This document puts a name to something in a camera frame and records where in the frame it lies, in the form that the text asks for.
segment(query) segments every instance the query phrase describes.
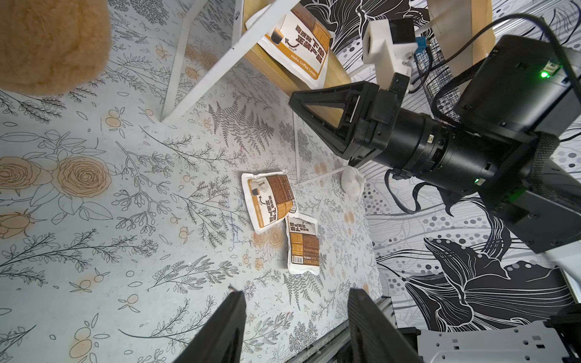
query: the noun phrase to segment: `wooden board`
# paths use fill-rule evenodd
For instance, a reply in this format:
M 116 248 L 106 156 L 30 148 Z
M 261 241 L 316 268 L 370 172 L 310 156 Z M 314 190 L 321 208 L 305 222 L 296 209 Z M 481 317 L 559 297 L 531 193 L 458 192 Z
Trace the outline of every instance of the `wooden board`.
M 449 58 L 484 26 L 492 22 L 492 0 L 428 0 L 432 30 L 442 54 Z M 495 44 L 494 32 L 489 29 L 448 66 L 453 76 L 484 59 Z M 468 83 L 460 86 L 462 92 Z
M 257 13 L 260 9 L 269 4 L 268 0 L 245 0 L 244 11 L 242 14 L 242 32 L 246 31 L 246 21 Z M 244 56 L 246 60 L 258 70 L 260 70 L 272 83 L 277 85 L 288 96 L 295 91 L 307 91 L 309 86 L 301 81 L 298 77 L 282 67 L 280 63 L 269 56 L 260 45 L 256 44 Z M 325 77 L 325 88 L 335 87 L 351 83 L 351 78 L 345 72 L 341 62 L 329 51 L 327 65 L 327 76 Z M 318 107 L 317 113 L 326 120 L 330 125 L 337 127 L 343 114 L 342 109 L 333 109 L 330 107 Z

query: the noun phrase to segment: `arrow graphic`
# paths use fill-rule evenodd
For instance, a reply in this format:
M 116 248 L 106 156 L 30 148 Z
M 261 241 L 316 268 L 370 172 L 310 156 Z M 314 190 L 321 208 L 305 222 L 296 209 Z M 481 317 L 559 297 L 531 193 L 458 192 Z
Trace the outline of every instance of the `arrow graphic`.
M 285 38 L 285 43 L 288 44 L 288 46 L 291 48 L 296 48 L 299 46 L 299 43 L 297 43 L 296 45 L 291 45 L 291 43 L 289 43 L 289 38 Z

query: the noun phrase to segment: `floral patterned surface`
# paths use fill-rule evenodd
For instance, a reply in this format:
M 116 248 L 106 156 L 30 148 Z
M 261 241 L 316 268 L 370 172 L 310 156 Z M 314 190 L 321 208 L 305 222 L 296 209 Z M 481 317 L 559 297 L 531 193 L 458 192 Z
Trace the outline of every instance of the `floral patterned surface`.
M 109 0 L 104 73 L 68 94 L 0 91 L 0 362 L 172 361 L 243 290 L 242 359 L 282 362 L 346 319 L 350 287 L 381 294 L 362 200 L 344 161 L 293 122 L 288 98 L 237 63 L 175 124 L 159 122 L 180 0 Z M 234 2 L 192 27 L 178 98 L 230 45 Z M 244 171 L 287 169 L 319 219 L 321 274 L 289 275 L 286 231 L 252 231 Z

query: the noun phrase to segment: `white coffee bag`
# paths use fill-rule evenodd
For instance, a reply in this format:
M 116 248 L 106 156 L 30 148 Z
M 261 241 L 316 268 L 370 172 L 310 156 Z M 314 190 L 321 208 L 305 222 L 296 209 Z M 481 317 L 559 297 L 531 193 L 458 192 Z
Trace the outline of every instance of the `white coffee bag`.
M 290 213 L 286 216 L 286 238 L 289 245 L 289 272 L 299 275 L 308 271 L 318 275 L 320 266 L 317 220 L 305 214 Z
M 251 16 L 246 28 L 268 9 Z M 258 41 L 264 51 L 311 89 L 324 88 L 331 34 L 302 6 L 295 6 Z
M 296 211 L 295 196 L 282 171 L 242 174 L 244 200 L 254 231 L 262 233 Z

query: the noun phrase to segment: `black cable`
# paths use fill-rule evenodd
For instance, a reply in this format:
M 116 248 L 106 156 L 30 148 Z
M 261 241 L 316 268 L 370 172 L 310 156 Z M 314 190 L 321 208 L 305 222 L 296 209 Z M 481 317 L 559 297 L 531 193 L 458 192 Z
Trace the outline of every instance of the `black cable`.
M 379 262 L 376 262 L 376 263 L 377 263 L 378 265 L 380 265 L 380 266 L 383 266 L 383 267 L 387 268 L 388 270 L 390 270 L 391 272 L 393 272 L 394 274 L 396 274 L 396 276 L 397 276 L 397 277 L 401 278 L 401 275 L 400 275 L 400 274 L 398 274 L 397 272 L 395 272 L 394 270 L 392 270 L 391 268 L 387 267 L 387 266 L 386 266 L 386 265 L 384 265 L 384 264 L 380 264 Z
M 438 93 L 436 93 L 436 95 L 432 99 L 432 103 L 430 104 L 430 109 L 434 117 L 437 117 L 440 120 L 449 123 L 450 125 L 458 124 L 458 122 L 455 119 L 451 118 L 450 116 L 440 111 L 440 109 L 437 108 L 437 103 L 442 97 L 452 92 L 456 87 L 471 80 L 476 75 L 476 72 L 478 72 L 484 61 L 485 60 L 482 59 L 480 62 L 466 69 L 456 77 L 452 78 L 448 83 L 444 84 L 444 86 L 438 91 Z
M 388 192 L 392 195 L 393 201 L 396 202 L 397 206 L 400 207 L 400 209 L 403 210 L 407 214 L 416 214 L 417 212 L 421 211 L 422 207 L 419 205 L 419 202 L 418 202 L 419 190 L 422 189 L 426 185 L 429 185 L 429 186 L 435 186 L 435 185 L 430 184 L 428 182 L 422 182 L 422 183 L 417 184 L 414 187 L 414 190 L 412 191 L 411 195 L 414 198 L 415 210 L 411 210 L 411 209 L 408 209 L 405 205 L 403 205 L 402 202 L 400 202 L 400 200 L 392 192 L 392 189 L 389 187 L 389 176 L 391 175 L 392 172 L 393 172 L 393 169 L 387 170 L 387 172 L 385 173 L 385 176 L 383 177 L 383 180 L 385 181 L 385 186 L 388 187 Z
M 426 80 L 428 79 L 428 75 L 430 74 L 430 71 L 432 70 L 432 63 L 433 63 L 433 56 L 432 56 L 432 49 L 430 48 L 430 46 L 426 46 L 426 52 L 428 53 L 428 69 L 426 72 L 422 73 L 420 76 L 418 77 L 422 77 L 422 81 L 420 82 L 419 86 L 417 86 L 415 89 L 412 89 L 411 91 L 408 92 L 408 94 L 414 94 L 416 92 L 418 92 L 422 86 L 424 85 L 424 83 L 426 83 Z M 417 81 L 417 78 L 412 81 L 411 83 L 415 83 Z
M 577 76 L 575 75 L 573 68 L 571 67 L 571 63 L 569 62 L 569 59 L 567 58 L 565 51 L 563 51 L 563 48 L 562 48 L 559 40 L 557 39 L 557 37 L 555 36 L 555 34 L 551 30 L 551 28 L 547 25 L 547 23 L 545 23 L 541 18 L 533 16 L 533 15 L 529 15 L 529 14 L 516 13 L 516 14 L 509 14 L 509 15 L 506 15 L 503 17 L 499 17 L 498 19 L 496 19 L 492 23 L 490 23 L 487 26 L 485 26 L 484 28 L 482 28 L 482 30 L 480 30 L 476 35 L 474 35 L 472 37 L 472 39 L 470 39 L 462 48 L 460 48 L 451 57 L 449 57 L 448 59 L 444 60 L 443 62 L 440 62 L 440 63 L 436 64 L 435 66 L 433 66 L 432 71 L 435 69 L 438 69 L 439 67 L 442 67 L 444 64 L 446 64 L 449 61 L 456 58 L 460 53 L 462 53 L 466 48 L 468 48 L 476 39 L 478 39 L 478 37 L 480 37 L 482 34 L 484 34 L 488 29 L 492 28 L 496 24 L 500 24 L 500 23 L 502 23 L 506 20 L 509 20 L 509 19 L 529 20 L 530 22 L 537 25 L 542 30 L 543 34 L 547 37 L 548 42 L 553 46 L 553 51 L 555 52 L 557 59 L 559 60 L 561 66 L 563 67 L 563 70 L 565 71 L 567 78 L 571 82 L 571 86 L 573 88 L 573 91 L 575 92 L 575 95 L 577 96 L 577 99 L 579 100 L 579 102 L 581 102 L 581 84 L 579 84 L 579 80 L 578 80 Z
M 432 54 L 432 52 L 431 52 L 432 48 L 429 48 L 429 49 L 430 49 L 430 52 L 428 53 L 428 61 L 429 62 L 433 62 L 433 57 L 430 57 L 430 55 Z M 418 57 L 415 55 L 415 53 L 414 53 L 414 60 L 415 60 L 415 64 L 418 64 L 419 63 Z M 418 68 L 418 75 L 413 80 L 411 80 L 410 84 L 416 83 L 420 78 L 422 78 L 423 76 L 425 76 L 426 73 L 429 73 L 429 71 L 431 69 L 432 69 L 432 67 L 431 66 L 428 66 L 428 70 L 426 72 L 422 72 Z
M 566 138 L 566 139 L 559 140 L 559 142 L 571 141 L 571 140 L 573 140 L 574 138 L 576 138 L 576 137 L 577 137 L 577 136 L 579 136 L 579 135 L 581 135 L 581 132 L 578 132 L 578 133 L 576 133 L 575 135 L 573 135 L 573 136 L 570 136 L 570 137 L 568 137 L 568 138 Z

